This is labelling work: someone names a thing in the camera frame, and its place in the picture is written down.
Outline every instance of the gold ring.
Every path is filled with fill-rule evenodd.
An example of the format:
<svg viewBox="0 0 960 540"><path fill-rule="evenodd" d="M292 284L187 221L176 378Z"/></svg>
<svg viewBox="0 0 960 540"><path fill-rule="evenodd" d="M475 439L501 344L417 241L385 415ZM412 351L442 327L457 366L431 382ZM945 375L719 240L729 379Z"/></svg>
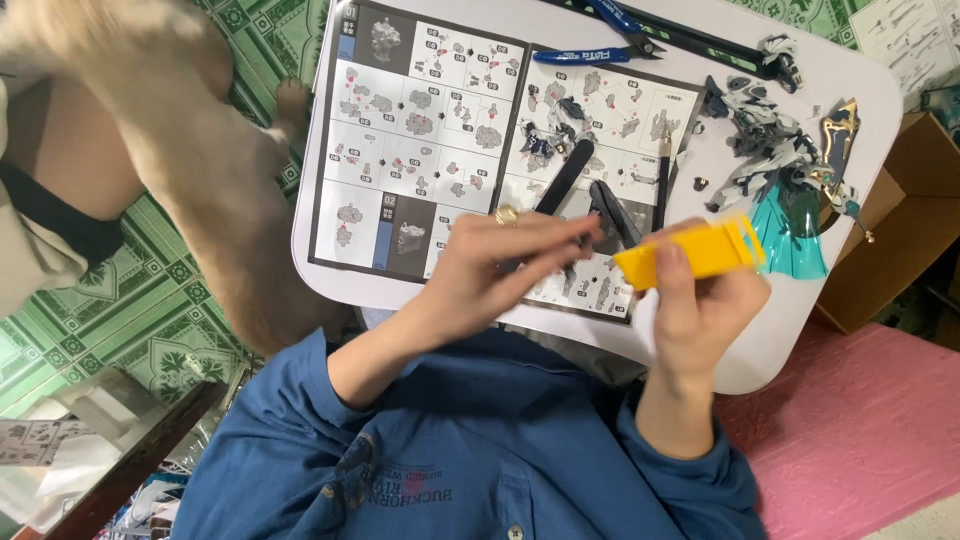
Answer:
<svg viewBox="0 0 960 540"><path fill-rule="evenodd" d="M520 214L516 209L510 205L503 205L493 213L496 222L507 227L516 227L516 219L519 216Z"/></svg>

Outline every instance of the cutting pliers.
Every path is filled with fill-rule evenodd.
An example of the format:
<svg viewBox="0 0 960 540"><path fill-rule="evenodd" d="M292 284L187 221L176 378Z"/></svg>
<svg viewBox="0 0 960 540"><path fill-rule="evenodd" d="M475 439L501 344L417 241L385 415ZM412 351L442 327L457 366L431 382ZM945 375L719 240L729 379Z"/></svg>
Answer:
<svg viewBox="0 0 960 540"><path fill-rule="evenodd" d="M534 61L555 65L595 65L632 59L661 60L656 53L662 53L664 49L651 41L643 27L624 13L613 0L587 0L587 3L633 45L593 51L540 51L534 53Z"/></svg>

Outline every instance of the yellow tool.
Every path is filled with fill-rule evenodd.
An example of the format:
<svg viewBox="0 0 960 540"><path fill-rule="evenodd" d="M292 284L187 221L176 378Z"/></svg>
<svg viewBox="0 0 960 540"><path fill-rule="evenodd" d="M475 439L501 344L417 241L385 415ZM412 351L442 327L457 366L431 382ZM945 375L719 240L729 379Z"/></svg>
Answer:
<svg viewBox="0 0 960 540"><path fill-rule="evenodd" d="M747 216L740 214L717 224L706 224L670 234L669 240L684 248L696 279L710 278L743 266L754 266L766 261L760 241ZM635 290L657 286L654 252L659 240L613 256L623 270L627 283Z"/></svg>

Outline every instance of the green tile floor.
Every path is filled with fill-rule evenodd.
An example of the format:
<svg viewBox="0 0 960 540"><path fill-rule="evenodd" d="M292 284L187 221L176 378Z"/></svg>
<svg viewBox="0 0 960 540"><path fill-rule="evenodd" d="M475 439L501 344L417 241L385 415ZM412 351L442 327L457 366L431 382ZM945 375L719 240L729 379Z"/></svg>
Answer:
<svg viewBox="0 0 960 540"><path fill-rule="evenodd" d="M733 0L856 48L849 16L867 0ZM193 0L206 10L236 58L230 102L269 124L273 91L287 76L310 84L326 0ZM291 198L299 156L278 178ZM228 380L245 352L229 333L169 218L149 196L123 218L126 245L71 289L37 293L0 321L0 416L108 365L127 371L172 402L198 380Z"/></svg>

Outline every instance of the cat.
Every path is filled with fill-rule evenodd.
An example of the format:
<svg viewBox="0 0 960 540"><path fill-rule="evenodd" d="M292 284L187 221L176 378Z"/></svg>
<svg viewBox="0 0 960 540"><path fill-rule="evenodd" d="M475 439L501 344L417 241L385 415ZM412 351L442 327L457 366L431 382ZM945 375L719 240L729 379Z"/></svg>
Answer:
<svg viewBox="0 0 960 540"><path fill-rule="evenodd" d="M170 215L234 333L272 356L350 307L303 282L293 209L274 177L305 131L307 89L286 79L261 129L206 89L190 45L209 38L184 0L8 0L0 53L86 84L117 122L140 181Z"/></svg>

